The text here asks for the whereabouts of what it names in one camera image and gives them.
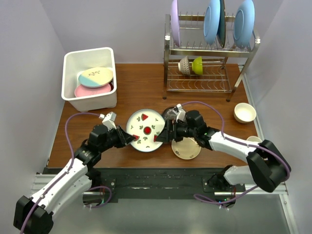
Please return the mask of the white watermelon pattern plate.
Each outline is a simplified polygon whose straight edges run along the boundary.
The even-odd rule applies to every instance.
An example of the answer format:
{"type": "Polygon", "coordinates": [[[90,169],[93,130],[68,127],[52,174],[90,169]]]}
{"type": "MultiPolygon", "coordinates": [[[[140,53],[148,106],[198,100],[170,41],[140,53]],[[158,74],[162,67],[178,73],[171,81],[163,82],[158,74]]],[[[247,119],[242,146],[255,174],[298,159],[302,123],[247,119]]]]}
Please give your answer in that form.
{"type": "Polygon", "coordinates": [[[152,109],[140,109],[128,119],[126,132],[135,137],[130,143],[136,150],[149,153],[163,143],[156,138],[163,130],[165,121],[160,113],[152,109]]]}

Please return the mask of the red rimmed cream plate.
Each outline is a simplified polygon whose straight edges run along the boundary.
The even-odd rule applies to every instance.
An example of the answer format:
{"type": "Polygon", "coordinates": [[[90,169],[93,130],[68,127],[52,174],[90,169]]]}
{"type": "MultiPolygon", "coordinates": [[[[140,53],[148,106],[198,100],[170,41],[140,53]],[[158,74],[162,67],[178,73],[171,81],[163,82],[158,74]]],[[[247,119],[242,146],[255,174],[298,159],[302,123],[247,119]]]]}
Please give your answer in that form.
{"type": "Polygon", "coordinates": [[[110,87],[111,87],[111,91],[114,89],[114,85],[112,82],[109,83],[110,87]]]}

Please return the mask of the pink plate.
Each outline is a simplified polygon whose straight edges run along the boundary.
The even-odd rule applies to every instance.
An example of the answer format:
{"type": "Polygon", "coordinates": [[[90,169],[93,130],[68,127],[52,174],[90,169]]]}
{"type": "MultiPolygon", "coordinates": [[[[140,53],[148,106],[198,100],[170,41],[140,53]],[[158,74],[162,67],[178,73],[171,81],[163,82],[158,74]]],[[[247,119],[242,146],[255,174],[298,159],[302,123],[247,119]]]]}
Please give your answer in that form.
{"type": "Polygon", "coordinates": [[[76,98],[85,97],[85,96],[92,96],[92,95],[98,95],[98,94],[105,94],[110,92],[112,89],[110,84],[106,84],[101,87],[95,87],[95,88],[89,88],[83,85],[79,85],[75,91],[74,95],[76,98]]]}

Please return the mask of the blue and cream plate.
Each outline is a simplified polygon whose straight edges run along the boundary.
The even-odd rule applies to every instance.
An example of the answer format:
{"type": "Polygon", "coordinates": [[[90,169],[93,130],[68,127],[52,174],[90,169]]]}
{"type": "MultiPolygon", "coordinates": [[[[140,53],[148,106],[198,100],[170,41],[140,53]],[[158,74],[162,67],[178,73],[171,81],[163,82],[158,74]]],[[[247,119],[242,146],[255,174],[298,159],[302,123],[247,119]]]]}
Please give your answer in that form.
{"type": "Polygon", "coordinates": [[[83,71],[78,76],[81,85],[95,88],[108,84],[113,79],[113,70],[106,67],[95,67],[83,71]]]}

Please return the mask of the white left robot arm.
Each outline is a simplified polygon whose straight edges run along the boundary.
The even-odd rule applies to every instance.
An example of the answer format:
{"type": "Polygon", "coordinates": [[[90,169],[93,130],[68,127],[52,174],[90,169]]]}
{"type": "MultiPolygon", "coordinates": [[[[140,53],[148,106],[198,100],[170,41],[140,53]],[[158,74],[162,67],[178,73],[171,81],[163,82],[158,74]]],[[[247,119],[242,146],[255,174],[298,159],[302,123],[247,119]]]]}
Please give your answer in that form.
{"type": "Polygon", "coordinates": [[[120,126],[112,129],[105,125],[94,126],[89,138],[50,182],[30,198],[22,196],[17,201],[14,227],[22,234],[48,234],[57,216],[73,200],[87,190],[100,188],[101,179],[93,167],[101,154],[112,147],[125,147],[134,139],[120,126]]]}

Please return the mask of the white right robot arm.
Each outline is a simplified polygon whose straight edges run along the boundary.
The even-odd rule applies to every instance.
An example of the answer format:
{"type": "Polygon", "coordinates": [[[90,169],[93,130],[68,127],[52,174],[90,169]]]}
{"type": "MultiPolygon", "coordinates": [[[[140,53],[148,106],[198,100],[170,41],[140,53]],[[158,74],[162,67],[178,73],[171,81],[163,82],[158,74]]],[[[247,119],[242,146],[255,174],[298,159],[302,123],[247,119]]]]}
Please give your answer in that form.
{"type": "Polygon", "coordinates": [[[186,137],[194,138],[202,148],[223,152],[246,162],[245,166],[229,165],[211,178],[210,181],[224,192],[237,184],[254,184],[271,193],[290,177],[290,165],[271,141],[256,144],[231,137],[208,127],[197,110],[188,111],[184,120],[167,120],[155,141],[179,142],[186,137]]]}

